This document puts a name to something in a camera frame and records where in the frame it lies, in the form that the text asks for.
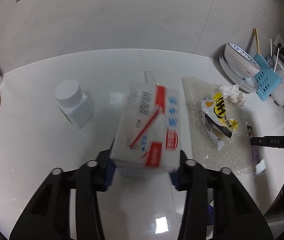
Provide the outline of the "blue white milk carton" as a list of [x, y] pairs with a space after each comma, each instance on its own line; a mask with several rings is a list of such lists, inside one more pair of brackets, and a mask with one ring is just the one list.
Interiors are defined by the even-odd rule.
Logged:
[[159, 85], [152, 72], [131, 82], [111, 158], [124, 176], [146, 177], [179, 167], [179, 92]]

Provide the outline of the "purple snack sachet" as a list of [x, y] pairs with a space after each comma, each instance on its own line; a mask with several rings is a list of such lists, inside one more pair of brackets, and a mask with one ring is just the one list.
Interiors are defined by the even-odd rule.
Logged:
[[[247, 125], [246, 127], [247, 127], [247, 130], [248, 130], [249, 138], [250, 139], [253, 138], [254, 135], [255, 135], [253, 127], [249, 126], [249, 125]], [[264, 159], [261, 159], [261, 156], [260, 156], [260, 153], [259, 153], [257, 146], [251, 145], [251, 149], [252, 149], [252, 155], [253, 155], [253, 162], [254, 162], [254, 165], [255, 165], [255, 174], [259, 175], [266, 168], [265, 162], [264, 162]]]

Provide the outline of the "clear bubble wrap sheet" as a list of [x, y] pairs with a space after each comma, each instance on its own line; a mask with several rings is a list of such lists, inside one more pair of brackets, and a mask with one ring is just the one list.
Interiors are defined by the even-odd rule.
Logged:
[[234, 102], [220, 85], [193, 76], [183, 77], [182, 84], [195, 160], [211, 170], [228, 167], [236, 175], [255, 172], [259, 155], [250, 145], [243, 93], [238, 92]]

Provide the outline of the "blue plastic utensil holder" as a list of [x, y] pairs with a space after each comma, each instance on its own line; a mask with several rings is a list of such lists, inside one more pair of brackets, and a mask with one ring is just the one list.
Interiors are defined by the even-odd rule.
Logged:
[[255, 79], [258, 84], [256, 94], [262, 101], [265, 101], [269, 98], [269, 95], [273, 92], [273, 90], [280, 84], [282, 79], [269, 67], [266, 59], [261, 54], [256, 53], [254, 60], [260, 67], [260, 71], [255, 75]]

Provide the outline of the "crumpled white tissue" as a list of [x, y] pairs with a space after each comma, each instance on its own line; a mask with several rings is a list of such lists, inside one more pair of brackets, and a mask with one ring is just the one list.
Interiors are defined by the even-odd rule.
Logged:
[[230, 98], [230, 101], [239, 107], [244, 106], [246, 97], [244, 93], [239, 90], [239, 85], [221, 86], [219, 87], [219, 91], [225, 99]]

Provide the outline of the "white blue-patterned plate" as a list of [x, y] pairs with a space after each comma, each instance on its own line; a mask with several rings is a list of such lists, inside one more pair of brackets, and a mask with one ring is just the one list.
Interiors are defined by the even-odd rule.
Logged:
[[225, 57], [223, 54], [219, 56], [219, 63], [222, 67], [222, 70], [228, 76], [228, 78], [239, 88], [246, 93], [255, 93], [258, 90], [258, 84], [255, 77], [250, 78], [240, 78], [226, 63]]

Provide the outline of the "yellow silver snack wrapper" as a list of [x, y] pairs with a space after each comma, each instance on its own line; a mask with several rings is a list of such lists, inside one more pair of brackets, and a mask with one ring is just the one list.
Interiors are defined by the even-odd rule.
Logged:
[[222, 136], [231, 139], [237, 131], [238, 122], [227, 117], [225, 100], [221, 92], [216, 93], [213, 98], [203, 98], [201, 111], [204, 127], [219, 152], [225, 146]]

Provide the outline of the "white blue-rimmed bowl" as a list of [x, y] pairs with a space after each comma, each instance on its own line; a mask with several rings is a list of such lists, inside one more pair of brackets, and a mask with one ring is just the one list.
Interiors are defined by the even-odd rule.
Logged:
[[259, 73], [256, 61], [242, 48], [228, 42], [225, 45], [224, 57], [227, 65], [241, 78], [251, 78]]

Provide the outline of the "wooden chopsticks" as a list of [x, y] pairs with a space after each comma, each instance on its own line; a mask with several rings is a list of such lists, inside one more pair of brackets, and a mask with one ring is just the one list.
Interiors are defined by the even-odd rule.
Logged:
[[255, 38], [255, 41], [256, 41], [256, 51], [257, 51], [258, 54], [260, 54], [261, 48], [260, 48], [260, 44], [259, 44], [259, 36], [258, 36], [257, 28], [254, 28], [252, 33], [254, 34], [254, 38]]

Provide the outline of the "white pill bottle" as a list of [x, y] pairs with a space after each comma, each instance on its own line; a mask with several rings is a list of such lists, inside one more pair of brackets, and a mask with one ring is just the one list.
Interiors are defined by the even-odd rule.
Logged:
[[57, 85], [54, 95], [59, 109], [73, 126], [81, 128], [93, 116], [89, 98], [82, 91], [78, 81], [62, 81]]

